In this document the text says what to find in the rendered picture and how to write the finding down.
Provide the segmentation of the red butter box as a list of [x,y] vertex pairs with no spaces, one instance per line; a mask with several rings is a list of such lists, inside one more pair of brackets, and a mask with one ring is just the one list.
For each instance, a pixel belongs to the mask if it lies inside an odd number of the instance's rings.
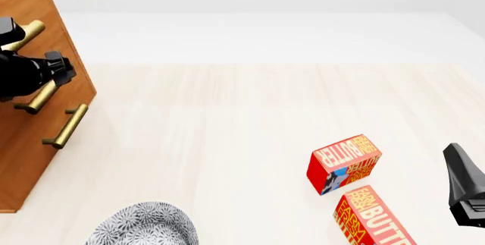
[[370,175],[382,152],[363,134],[312,152],[306,176],[320,195]]
[[344,193],[333,217],[350,245],[417,245],[369,185]]

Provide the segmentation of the wooden cabinet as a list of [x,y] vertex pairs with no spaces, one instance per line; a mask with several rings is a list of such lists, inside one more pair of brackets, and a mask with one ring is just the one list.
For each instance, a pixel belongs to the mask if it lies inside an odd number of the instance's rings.
[[53,0],[0,0],[0,17],[12,17],[19,25],[42,21],[45,29],[17,52],[41,58],[59,51],[77,73],[37,115],[16,110],[14,104],[29,103],[39,90],[0,102],[0,212],[17,212],[59,150],[42,139],[56,137],[70,117],[64,110],[89,105],[96,89]]

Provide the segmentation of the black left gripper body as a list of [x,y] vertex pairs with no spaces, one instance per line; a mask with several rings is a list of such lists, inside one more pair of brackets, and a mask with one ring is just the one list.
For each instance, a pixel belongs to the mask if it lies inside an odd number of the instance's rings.
[[48,74],[56,86],[67,84],[76,76],[76,71],[70,63],[70,60],[63,57],[59,51],[46,52],[45,62],[47,64]]

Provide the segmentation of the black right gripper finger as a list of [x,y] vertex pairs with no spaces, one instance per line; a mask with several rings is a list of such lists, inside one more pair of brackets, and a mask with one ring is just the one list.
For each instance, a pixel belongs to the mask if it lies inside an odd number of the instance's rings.
[[449,204],[470,199],[485,199],[485,174],[457,143],[444,150],[449,176]]

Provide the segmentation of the grey patterned bowl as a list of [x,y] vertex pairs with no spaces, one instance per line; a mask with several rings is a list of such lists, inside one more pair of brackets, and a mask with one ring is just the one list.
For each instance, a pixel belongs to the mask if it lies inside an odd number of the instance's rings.
[[105,219],[84,245],[199,245],[196,227],[183,210],[149,201]]

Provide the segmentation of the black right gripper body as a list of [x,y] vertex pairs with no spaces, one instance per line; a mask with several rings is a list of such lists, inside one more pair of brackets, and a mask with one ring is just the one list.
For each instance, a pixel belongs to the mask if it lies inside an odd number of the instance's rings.
[[450,206],[458,226],[485,228],[485,192]]

